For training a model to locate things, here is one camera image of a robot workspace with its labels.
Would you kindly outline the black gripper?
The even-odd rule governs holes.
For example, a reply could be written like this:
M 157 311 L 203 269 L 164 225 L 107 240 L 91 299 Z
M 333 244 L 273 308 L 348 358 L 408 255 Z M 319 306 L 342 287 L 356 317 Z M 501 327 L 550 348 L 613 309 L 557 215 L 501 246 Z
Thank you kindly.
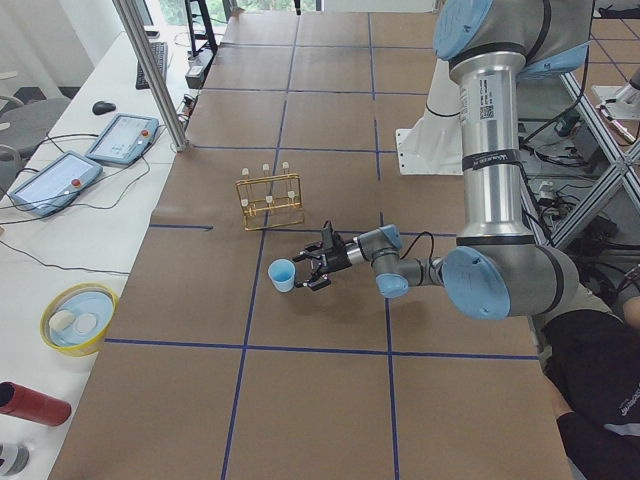
M 339 242 L 319 241 L 305 246 L 305 250 L 292 258 L 294 263 L 309 261 L 311 265 L 310 279 L 295 281 L 295 288 L 308 288 L 317 291 L 331 284 L 328 274 L 350 267 L 346 246 Z

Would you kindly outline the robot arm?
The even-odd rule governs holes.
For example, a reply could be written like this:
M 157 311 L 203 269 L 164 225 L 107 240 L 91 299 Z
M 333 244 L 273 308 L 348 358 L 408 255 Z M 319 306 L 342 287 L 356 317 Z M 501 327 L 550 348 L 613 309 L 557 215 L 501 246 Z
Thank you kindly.
M 346 241 L 330 224 L 299 254 L 311 271 L 303 286 L 371 266 L 380 294 L 438 285 L 468 317 L 544 315 L 574 296 L 578 273 L 560 250 L 541 246 L 524 225 L 516 84 L 556 76 L 586 59 L 593 7 L 584 1 L 449 1 L 436 23 L 434 51 L 459 87 L 466 224 L 441 258 L 411 259 L 398 229 L 381 226 Z

